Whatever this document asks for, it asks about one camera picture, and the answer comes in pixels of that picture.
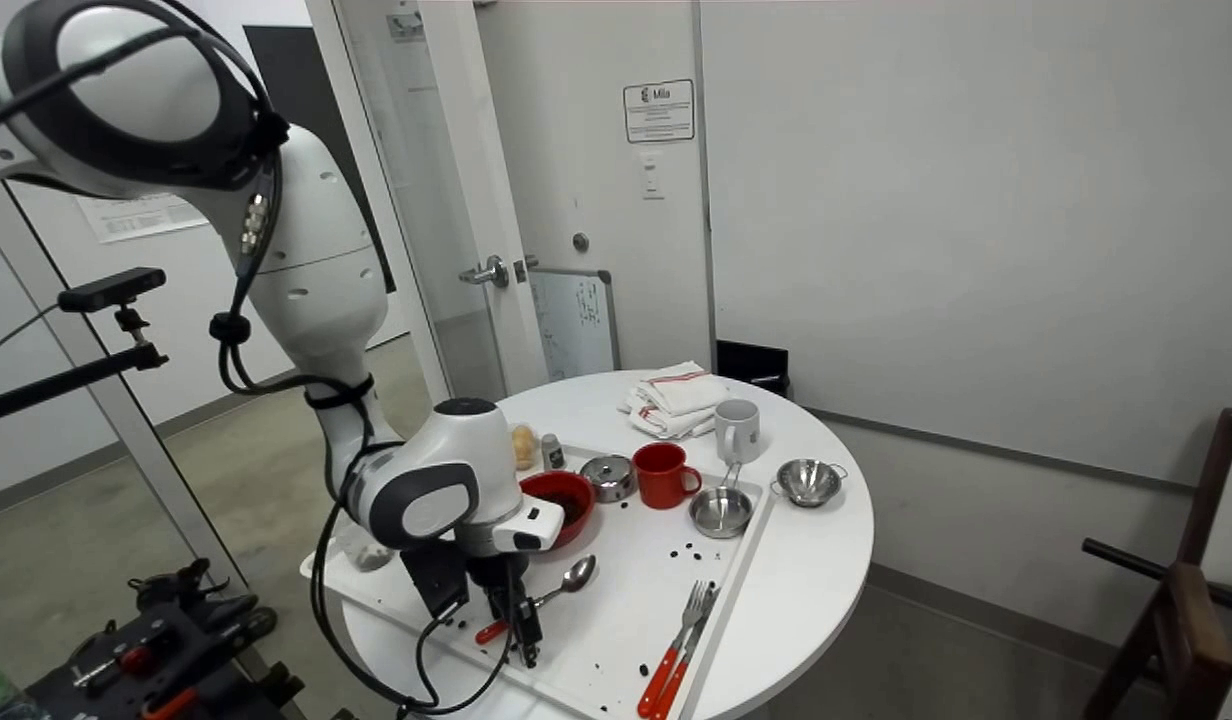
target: door handle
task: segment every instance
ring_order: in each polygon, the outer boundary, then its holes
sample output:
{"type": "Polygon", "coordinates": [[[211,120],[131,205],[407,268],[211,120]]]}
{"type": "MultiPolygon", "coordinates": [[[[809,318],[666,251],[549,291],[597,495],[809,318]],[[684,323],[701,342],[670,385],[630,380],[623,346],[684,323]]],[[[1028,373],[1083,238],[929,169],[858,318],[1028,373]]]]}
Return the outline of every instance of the door handle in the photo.
{"type": "Polygon", "coordinates": [[[478,268],[459,272],[459,285],[509,290],[509,268],[501,264],[501,257],[489,257],[489,264],[478,264],[478,268]]]}

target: chair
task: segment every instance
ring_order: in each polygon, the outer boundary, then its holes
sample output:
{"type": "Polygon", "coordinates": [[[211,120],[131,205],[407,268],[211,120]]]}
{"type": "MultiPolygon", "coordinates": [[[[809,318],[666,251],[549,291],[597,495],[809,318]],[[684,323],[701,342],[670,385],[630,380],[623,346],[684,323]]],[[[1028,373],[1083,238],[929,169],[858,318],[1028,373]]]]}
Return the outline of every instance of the chair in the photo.
{"type": "Polygon", "coordinates": [[[1109,665],[1104,679],[1090,702],[1090,720],[1109,720],[1127,696],[1138,677],[1156,677],[1168,693],[1168,720],[1217,720],[1232,693],[1232,640],[1221,624],[1217,604],[1232,608],[1232,587],[1204,580],[1207,539],[1217,531],[1217,511],[1223,508],[1223,484],[1232,478],[1232,409],[1221,411],[1204,478],[1192,491],[1187,523],[1171,567],[1156,567],[1140,557],[1116,554],[1090,539],[1083,554],[1116,562],[1134,574],[1156,577],[1147,608],[1140,614],[1134,638],[1109,665]]]}

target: round white table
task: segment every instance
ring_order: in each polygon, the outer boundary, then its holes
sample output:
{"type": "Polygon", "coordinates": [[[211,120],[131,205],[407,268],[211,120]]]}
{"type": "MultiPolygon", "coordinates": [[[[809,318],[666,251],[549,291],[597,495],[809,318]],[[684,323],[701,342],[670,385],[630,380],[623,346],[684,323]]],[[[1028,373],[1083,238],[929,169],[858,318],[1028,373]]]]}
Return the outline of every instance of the round white table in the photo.
{"type": "MultiPolygon", "coordinates": [[[[512,425],[557,434],[571,450],[633,456],[654,439],[630,429],[615,409],[642,380],[646,373],[581,377],[522,393],[501,409],[512,425]]],[[[743,718],[796,686],[846,632],[878,539],[869,484],[853,452],[818,416],[753,385],[730,380],[730,395],[758,401],[764,416],[764,452],[739,473],[749,484],[773,480],[784,459],[814,456],[838,464],[846,489],[814,511],[791,508],[784,495],[773,499],[764,537],[753,547],[739,596],[701,679],[696,718],[743,718]]],[[[714,436],[680,445],[706,478],[726,473],[714,436]]],[[[414,628],[424,624],[424,608],[407,574],[399,566],[355,574],[334,554],[327,587],[346,601],[341,620],[362,660],[387,686],[424,696],[414,670],[414,628]]],[[[489,677],[489,670],[456,653],[429,653],[429,670],[443,703],[464,702],[489,677]]],[[[539,687],[501,679],[464,718],[546,720],[571,711],[539,687]]]]}

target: metal lid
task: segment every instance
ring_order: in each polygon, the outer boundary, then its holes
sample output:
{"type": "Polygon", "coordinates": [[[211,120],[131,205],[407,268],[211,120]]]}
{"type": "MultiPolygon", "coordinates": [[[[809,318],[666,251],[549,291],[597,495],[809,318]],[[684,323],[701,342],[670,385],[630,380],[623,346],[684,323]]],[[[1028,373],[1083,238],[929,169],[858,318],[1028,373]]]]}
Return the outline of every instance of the metal lid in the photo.
{"type": "Polygon", "coordinates": [[[597,456],[581,468],[599,506],[619,506],[638,491],[630,456],[597,456]]]}

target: spoon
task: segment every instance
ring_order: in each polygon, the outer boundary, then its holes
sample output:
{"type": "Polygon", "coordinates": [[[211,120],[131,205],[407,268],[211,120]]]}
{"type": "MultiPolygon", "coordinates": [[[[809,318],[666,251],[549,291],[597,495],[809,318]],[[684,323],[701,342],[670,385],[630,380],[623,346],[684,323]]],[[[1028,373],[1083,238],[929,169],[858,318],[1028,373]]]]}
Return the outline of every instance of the spoon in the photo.
{"type": "MultiPolygon", "coordinates": [[[[585,584],[593,580],[597,567],[599,567],[597,557],[581,557],[581,562],[563,574],[560,587],[546,591],[546,596],[537,601],[537,608],[546,608],[549,601],[557,601],[557,596],[563,596],[563,591],[585,591],[585,584]]],[[[492,645],[492,640],[504,638],[504,632],[509,632],[509,628],[495,620],[495,624],[480,628],[472,640],[478,640],[478,645],[492,645]]]]}

